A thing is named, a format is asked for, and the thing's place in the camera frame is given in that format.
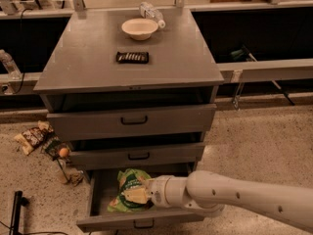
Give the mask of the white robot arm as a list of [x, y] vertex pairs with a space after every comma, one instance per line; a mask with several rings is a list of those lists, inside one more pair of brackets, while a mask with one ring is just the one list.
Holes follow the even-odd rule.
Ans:
[[210, 216], [235, 206], [313, 232], [313, 189], [233, 179], [205, 170], [162, 175], [122, 192], [126, 200]]

